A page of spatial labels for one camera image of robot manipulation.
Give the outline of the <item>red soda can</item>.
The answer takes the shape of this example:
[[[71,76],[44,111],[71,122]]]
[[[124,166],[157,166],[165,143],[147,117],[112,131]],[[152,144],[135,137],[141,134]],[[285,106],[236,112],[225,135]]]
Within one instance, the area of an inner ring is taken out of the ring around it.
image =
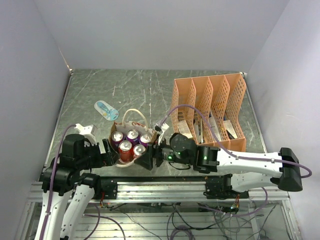
[[[129,163],[133,160],[133,145],[130,141],[124,140],[118,146],[120,159],[124,163]]]

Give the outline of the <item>brown canvas tote bag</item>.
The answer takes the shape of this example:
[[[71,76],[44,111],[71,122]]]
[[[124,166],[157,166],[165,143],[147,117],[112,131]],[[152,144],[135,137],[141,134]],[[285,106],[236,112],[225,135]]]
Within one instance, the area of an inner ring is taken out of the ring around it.
[[[131,112],[138,113],[140,115],[140,117],[142,118],[143,123],[138,123],[136,121],[128,120],[127,116]],[[128,130],[132,130],[132,129],[135,129],[139,132],[139,137],[141,134],[145,134],[145,133],[151,134],[152,139],[148,145],[153,145],[157,141],[157,132],[154,129],[150,128],[146,117],[139,110],[137,110],[135,108],[131,108],[124,113],[124,116],[123,116],[121,122],[114,122],[113,123],[111,130],[110,130],[109,138],[108,138],[109,143],[111,143],[111,133],[113,133],[114,131],[122,132],[124,134],[123,141],[127,141],[126,140],[126,133],[128,132]],[[138,144],[140,144],[139,141],[137,144],[132,144],[132,148],[134,148],[134,146],[138,145]],[[120,154],[119,154],[119,159],[116,162],[115,166],[118,168],[128,168],[128,167],[132,166],[133,164],[135,164],[134,157],[133,157],[133,160],[130,162],[123,162],[120,159]]]

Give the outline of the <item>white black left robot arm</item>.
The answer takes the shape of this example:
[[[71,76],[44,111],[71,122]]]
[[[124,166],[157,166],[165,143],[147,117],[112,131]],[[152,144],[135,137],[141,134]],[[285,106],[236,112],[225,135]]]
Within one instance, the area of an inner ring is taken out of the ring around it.
[[[61,142],[57,156],[40,176],[42,209],[35,239],[71,240],[91,199],[116,199],[117,184],[90,172],[116,163],[109,141],[103,139],[102,144],[105,153],[81,134],[69,134]]]

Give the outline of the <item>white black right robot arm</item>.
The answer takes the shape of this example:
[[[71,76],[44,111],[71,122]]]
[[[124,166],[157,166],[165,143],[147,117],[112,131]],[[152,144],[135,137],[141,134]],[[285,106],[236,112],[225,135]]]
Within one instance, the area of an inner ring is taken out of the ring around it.
[[[229,151],[215,146],[200,146],[194,140],[174,133],[169,143],[149,144],[133,162],[150,171],[154,160],[158,164],[167,161],[188,165],[202,174],[227,174],[227,181],[217,191],[219,199],[270,186],[286,192],[303,190],[299,160],[287,147],[272,153]]]

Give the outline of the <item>silver top soda can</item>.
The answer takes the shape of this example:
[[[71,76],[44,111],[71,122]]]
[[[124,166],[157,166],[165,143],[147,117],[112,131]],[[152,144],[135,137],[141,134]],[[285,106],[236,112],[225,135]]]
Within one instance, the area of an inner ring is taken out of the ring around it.
[[[141,157],[146,151],[146,147],[142,144],[137,144],[133,147],[133,158]]]

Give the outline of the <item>purple soda can left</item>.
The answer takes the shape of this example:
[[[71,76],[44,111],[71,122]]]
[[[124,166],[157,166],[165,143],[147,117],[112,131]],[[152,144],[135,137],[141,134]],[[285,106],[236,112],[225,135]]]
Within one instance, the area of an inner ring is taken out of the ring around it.
[[[110,144],[115,151],[118,151],[120,143],[125,139],[124,134],[121,131],[114,131],[110,135]]]

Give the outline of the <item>purple soda can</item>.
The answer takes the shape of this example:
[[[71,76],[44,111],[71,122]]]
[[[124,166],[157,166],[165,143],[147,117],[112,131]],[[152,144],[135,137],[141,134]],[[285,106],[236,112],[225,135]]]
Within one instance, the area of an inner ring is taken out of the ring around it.
[[[110,135],[110,144],[115,151],[118,151],[120,143],[125,139],[124,134],[121,131],[114,131]]]
[[[143,145],[144,147],[148,147],[148,144],[152,140],[152,135],[149,133],[143,133],[139,136],[139,143]]]
[[[126,133],[126,140],[132,144],[137,144],[139,142],[139,132],[136,129],[130,129]]]

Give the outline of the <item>purple soda can right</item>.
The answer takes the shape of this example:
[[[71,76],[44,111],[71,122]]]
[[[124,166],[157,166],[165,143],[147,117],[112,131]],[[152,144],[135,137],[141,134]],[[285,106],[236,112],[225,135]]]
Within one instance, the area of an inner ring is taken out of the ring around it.
[[[149,133],[143,133],[139,136],[139,143],[143,145],[144,147],[148,147],[148,144],[152,140],[152,135]]]

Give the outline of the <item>purple soda can centre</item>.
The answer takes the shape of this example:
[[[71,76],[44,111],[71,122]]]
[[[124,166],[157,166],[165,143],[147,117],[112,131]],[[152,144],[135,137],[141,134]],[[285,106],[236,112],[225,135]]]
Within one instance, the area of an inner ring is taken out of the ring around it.
[[[126,140],[132,144],[137,144],[139,142],[139,132],[136,129],[130,129],[126,133]]]

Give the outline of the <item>blue white blister pack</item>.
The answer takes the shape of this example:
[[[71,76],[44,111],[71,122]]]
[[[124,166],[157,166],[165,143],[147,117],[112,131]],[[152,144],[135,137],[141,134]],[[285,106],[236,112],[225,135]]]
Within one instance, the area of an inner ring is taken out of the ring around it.
[[[114,107],[109,105],[103,100],[99,100],[94,104],[94,108],[103,116],[107,121],[115,121],[119,117],[119,112]]]

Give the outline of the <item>white staples box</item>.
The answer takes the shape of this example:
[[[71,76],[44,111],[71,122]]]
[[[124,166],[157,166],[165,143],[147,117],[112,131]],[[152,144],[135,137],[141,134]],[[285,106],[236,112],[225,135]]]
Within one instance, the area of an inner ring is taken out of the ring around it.
[[[179,121],[177,124],[177,127],[178,127],[178,132],[180,134],[184,135],[188,139],[193,139],[193,135],[190,131],[190,128],[189,128],[186,120]]]

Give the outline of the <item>metal stapler tool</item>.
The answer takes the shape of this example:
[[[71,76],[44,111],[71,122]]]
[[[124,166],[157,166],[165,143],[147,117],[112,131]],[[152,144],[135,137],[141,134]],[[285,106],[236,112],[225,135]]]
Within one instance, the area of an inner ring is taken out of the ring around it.
[[[199,144],[204,143],[204,136],[203,136],[203,120],[200,118],[195,121],[195,133],[196,133],[196,138]]]

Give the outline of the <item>white red box in organizer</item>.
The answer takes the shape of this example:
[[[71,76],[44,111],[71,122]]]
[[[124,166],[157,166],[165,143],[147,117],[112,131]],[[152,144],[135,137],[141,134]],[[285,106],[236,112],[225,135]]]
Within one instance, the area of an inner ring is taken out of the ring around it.
[[[217,137],[218,141],[220,142],[222,139],[221,139],[221,134],[220,134],[220,130],[219,130],[219,127],[217,125],[217,122],[215,120],[215,117],[213,116],[213,113],[210,111],[209,113],[209,123],[211,125],[211,129],[212,131],[214,132],[215,136]]]

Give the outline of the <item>peach plastic file organizer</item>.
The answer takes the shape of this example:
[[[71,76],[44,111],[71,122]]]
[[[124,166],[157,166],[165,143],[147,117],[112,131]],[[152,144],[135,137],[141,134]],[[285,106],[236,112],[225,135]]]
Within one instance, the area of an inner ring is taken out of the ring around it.
[[[193,139],[200,146],[223,145],[231,151],[244,152],[246,137],[239,124],[239,113],[246,91],[246,83],[240,73],[176,78],[173,82],[171,107],[177,109],[170,115],[174,132],[178,122],[186,120]],[[209,114],[213,113],[221,135],[218,141],[211,129]],[[197,141],[196,120],[202,119],[203,143]],[[237,139],[229,139],[224,120],[230,120]]]

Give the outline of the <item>aluminium frame rail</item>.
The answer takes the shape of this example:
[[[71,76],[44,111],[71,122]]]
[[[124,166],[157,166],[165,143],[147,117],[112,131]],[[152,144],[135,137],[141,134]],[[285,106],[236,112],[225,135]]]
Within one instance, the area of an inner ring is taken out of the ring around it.
[[[200,182],[118,182],[111,196],[105,195],[105,203],[157,203],[157,202],[210,202],[217,200],[206,184]],[[286,201],[289,193],[276,187],[267,187],[266,191],[255,188],[248,191],[241,201]]]

